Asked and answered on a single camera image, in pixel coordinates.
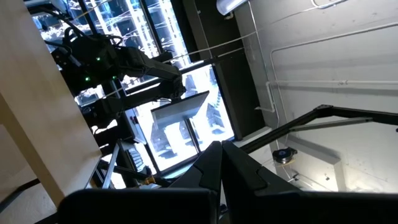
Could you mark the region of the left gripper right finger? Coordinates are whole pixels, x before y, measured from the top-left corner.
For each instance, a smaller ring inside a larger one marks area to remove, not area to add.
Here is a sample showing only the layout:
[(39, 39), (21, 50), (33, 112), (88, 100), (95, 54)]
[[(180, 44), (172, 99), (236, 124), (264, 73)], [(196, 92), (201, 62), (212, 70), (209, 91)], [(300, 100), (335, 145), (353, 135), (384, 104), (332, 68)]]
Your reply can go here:
[(398, 224), (398, 194), (304, 191), (223, 142), (232, 224)]

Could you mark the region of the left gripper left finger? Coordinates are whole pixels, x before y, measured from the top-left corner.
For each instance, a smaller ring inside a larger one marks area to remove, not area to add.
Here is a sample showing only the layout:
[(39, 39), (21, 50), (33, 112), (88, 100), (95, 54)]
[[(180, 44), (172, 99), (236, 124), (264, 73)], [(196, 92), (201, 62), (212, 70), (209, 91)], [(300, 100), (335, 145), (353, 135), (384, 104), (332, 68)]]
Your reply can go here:
[(215, 141), (169, 187), (74, 192), (60, 203), (58, 224), (217, 224), (222, 157)]

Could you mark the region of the grey flat panel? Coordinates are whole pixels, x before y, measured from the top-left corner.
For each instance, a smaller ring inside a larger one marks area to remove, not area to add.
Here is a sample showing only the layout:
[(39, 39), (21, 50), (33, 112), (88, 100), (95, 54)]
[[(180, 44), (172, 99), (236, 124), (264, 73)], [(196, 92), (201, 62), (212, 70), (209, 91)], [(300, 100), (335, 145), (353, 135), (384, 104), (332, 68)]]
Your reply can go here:
[(168, 125), (194, 117), (209, 93), (209, 91), (204, 91), (151, 110), (155, 127), (163, 129)]

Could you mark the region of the white ceiling light tube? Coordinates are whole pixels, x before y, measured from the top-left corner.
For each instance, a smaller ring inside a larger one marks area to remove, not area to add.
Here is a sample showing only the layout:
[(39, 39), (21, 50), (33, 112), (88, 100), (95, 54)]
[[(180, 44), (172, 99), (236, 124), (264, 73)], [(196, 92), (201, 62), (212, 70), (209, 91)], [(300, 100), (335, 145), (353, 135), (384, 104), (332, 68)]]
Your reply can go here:
[(249, 0), (216, 0), (218, 12), (225, 16)]

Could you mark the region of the silver metal bracket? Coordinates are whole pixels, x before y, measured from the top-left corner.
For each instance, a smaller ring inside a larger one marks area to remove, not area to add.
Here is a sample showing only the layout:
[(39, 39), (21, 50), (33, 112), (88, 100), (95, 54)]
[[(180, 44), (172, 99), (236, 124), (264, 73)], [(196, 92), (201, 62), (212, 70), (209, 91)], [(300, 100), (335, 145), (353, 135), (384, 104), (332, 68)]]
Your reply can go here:
[(119, 153), (121, 148), (122, 148), (121, 140), (118, 139), (116, 141), (116, 145), (114, 147), (114, 151), (113, 151), (113, 153), (111, 155), (111, 159), (109, 161), (108, 168), (106, 169), (106, 175), (104, 177), (104, 181), (103, 181), (103, 185), (102, 185), (103, 189), (108, 189), (109, 188), (109, 185), (111, 183), (111, 176), (113, 174), (113, 170), (114, 170), (115, 163), (116, 163), (116, 159), (118, 157), (118, 153)]

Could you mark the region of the black overhead rig frame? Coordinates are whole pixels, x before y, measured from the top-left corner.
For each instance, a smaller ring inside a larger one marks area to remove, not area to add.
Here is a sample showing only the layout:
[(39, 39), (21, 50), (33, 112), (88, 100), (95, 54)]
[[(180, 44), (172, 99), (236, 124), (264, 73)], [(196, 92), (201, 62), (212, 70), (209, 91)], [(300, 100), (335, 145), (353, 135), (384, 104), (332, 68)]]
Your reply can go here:
[[(309, 124), (309, 122), (319, 119), (337, 116), (345, 118), (339, 121), (329, 121), (324, 123)], [(348, 126), (361, 123), (381, 123), (398, 126), (398, 113), (388, 113), (382, 111), (358, 110), (352, 108), (335, 107), (332, 105), (320, 105), (310, 112), (296, 118), (281, 127), (261, 136), (244, 146), (241, 149), (247, 154), (252, 153), (263, 146), (288, 135), (291, 132), (309, 131), (323, 128), (334, 128), (338, 126)]]

